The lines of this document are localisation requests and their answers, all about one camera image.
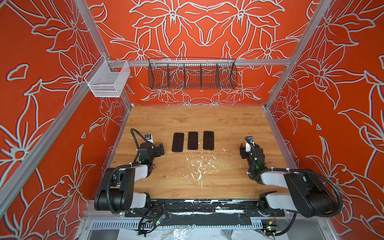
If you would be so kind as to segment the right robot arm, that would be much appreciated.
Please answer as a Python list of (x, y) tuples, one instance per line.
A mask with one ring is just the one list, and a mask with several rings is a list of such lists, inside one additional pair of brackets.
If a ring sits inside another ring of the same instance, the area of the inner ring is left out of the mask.
[(277, 186), (287, 193), (271, 191), (259, 196), (258, 211), (270, 215), (274, 210), (286, 210), (303, 217), (329, 218), (338, 215), (343, 208), (343, 199), (332, 181), (311, 170), (268, 168), (264, 150), (253, 137), (247, 136), (240, 145), (240, 155), (247, 160), (247, 175), (260, 185)]

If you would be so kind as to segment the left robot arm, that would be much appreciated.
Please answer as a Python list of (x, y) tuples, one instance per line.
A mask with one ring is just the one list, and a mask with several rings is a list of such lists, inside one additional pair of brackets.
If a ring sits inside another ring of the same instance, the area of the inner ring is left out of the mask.
[(155, 158), (163, 156), (165, 150), (163, 144), (156, 146), (144, 142), (139, 146), (138, 153), (138, 162), (106, 170), (94, 200), (95, 210), (118, 215), (134, 209), (149, 208), (150, 195), (135, 192), (135, 183), (151, 175), (155, 168)]

